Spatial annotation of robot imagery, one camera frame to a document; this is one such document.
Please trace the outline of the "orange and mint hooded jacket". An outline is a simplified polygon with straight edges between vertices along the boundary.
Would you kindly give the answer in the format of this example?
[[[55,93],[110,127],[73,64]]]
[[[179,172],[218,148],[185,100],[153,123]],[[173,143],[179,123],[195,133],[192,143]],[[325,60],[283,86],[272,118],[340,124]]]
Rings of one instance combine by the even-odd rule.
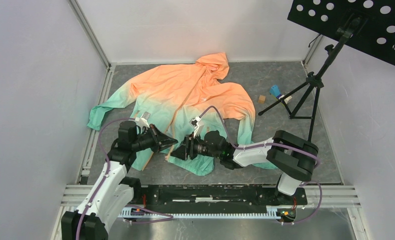
[[[104,103],[93,107],[87,126],[99,131],[107,112],[134,104],[132,117],[149,113],[148,121],[178,141],[193,131],[191,119],[202,115],[211,131],[228,137],[222,120],[239,122],[237,143],[250,144],[256,110],[238,83],[224,82],[229,72],[223,52],[200,57],[193,64],[166,64],[127,80]]]

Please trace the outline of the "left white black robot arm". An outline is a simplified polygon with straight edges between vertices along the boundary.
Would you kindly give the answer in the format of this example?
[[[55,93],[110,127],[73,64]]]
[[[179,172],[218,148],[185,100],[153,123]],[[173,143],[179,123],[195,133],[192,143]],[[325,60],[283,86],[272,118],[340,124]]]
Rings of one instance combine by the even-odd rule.
[[[105,164],[85,199],[60,220],[63,240],[107,240],[113,223],[128,204],[143,197],[141,182],[127,174],[137,153],[161,152],[178,143],[143,118],[118,119],[118,137],[105,154]]]

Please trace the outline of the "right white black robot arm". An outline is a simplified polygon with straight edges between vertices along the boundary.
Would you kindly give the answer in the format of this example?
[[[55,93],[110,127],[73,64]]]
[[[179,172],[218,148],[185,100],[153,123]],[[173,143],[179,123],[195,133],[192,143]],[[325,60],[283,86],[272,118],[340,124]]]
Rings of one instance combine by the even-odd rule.
[[[186,135],[171,155],[183,161],[213,157],[231,170],[270,163],[282,171],[274,198],[280,204],[287,204],[302,183],[311,181],[320,161],[318,151],[313,143],[284,130],[276,131],[265,141],[246,145],[229,143],[216,130],[206,133],[204,138]]]

